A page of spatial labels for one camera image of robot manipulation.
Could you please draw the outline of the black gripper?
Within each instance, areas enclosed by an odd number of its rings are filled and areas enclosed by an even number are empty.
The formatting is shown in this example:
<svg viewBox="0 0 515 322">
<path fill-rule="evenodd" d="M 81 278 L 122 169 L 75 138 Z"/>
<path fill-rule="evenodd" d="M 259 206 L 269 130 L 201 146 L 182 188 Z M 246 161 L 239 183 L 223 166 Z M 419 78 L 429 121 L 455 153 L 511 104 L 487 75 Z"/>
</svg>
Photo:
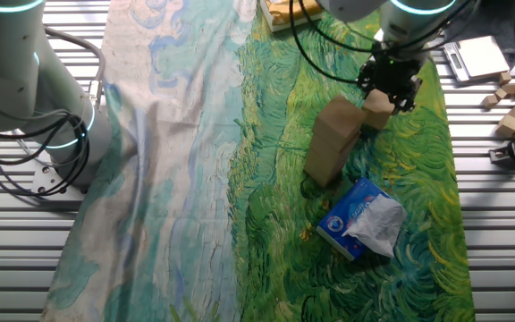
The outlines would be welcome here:
<svg viewBox="0 0 515 322">
<path fill-rule="evenodd" d="M 371 55 L 361 66 L 356 85 L 364 99 L 373 89 L 378 89 L 389 96 L 395 113 L 411 112 L 421 87 L 421 79 L 417 77 L 421 67 L 420 60 L 398 60 L 384 54 Z"/>
</svg>

